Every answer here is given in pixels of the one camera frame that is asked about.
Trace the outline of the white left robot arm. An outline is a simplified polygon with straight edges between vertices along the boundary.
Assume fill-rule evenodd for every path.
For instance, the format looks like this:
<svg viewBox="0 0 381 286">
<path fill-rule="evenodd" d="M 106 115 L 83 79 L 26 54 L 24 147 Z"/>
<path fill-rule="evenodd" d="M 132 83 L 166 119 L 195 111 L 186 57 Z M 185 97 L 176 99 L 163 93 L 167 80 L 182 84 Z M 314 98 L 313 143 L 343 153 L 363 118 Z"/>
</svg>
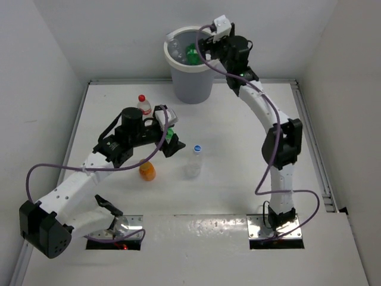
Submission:
<svg viewBox="0 0 381 286">
<path fill-rule="evenodd" d="M 143 112 L 124 108 L 100 134 L 97 144 L 80 167 L 70 167 L 72 174 L 37 201 L 32 198 L 19 209 L 21 236 L 49 259 L 59 256 L 73 238 L 85 237 L 101 244 L 143 240 L 145 230 L 123 226 L 123 212 L 93 189 L 114 172 L 134 169 L 150 161 L 126 167 L 124 164 L 137 147 L 155 144 L 169 158 L 186 145 L 168 131 L 178 118 L 166 105 L 157 105 L 146 125 Z"/>
</svg>

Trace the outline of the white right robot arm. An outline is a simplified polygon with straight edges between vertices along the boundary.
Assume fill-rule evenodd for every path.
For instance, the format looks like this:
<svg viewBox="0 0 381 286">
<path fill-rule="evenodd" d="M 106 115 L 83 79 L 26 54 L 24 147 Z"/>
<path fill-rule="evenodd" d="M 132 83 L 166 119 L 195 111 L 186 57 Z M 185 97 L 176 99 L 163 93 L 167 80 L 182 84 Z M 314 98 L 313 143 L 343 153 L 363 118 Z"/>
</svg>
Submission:
<svg viewBox="0 0 381 286">
<path fill-rule="evenodd" d="M 261 153 L 267 168 L 264 177 L 271 179 L 268 224 L 272 230 L 295 219 L 292 175 L 301 153 L 302 122 L 282 112 L 264 92 L 258 76 L 250 68 L 248 57 L 252 42 L 235 34 L 235 26 L 226 20 L 222 24 L 203 26 L 212 35 L 196 38 L 196 50 L 202 61 L 210 54 L 224 67 L 221 71 L 207 63 L 207 67 L 226 77 L 229 88 L 254 112 L 262 124 L 266 138 Z"/>
</svg>

